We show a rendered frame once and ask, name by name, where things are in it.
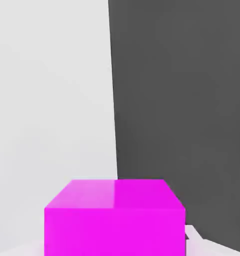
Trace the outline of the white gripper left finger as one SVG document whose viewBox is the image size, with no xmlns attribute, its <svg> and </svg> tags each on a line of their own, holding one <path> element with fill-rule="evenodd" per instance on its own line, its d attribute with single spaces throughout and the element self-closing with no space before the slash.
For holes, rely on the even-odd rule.
<svg viewBox="0 0 240 256">
<path fill-rule="evenodd" d="M 43 241 L 35 241 L 17 246 L 5 252 L 0 252 L 0 256 L 44 256 L 44 243 Z"/>
</svg>

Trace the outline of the small magenta cube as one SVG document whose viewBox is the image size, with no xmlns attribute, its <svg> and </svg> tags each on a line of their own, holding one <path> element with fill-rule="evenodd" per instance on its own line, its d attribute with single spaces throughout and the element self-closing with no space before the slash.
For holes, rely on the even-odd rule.
<svg viewBox="0 0 240 256">
<path fill-rule="evenodd" d="M 162 179 L 72 180 L 44 209 L 44 256 L 185 256 L 185 220 Z"/>
</svg>

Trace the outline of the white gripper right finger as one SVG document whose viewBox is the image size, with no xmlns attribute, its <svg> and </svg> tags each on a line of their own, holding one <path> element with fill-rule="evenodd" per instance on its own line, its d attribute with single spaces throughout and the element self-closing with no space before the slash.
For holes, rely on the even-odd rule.
<svg viewBox="0 0 240 256">
<path fill-rule="evenodd" d="M 185 225 L 186 256 L 240 256 L 240 252 L 203 239 L 193 225 Z"/>
</svg>

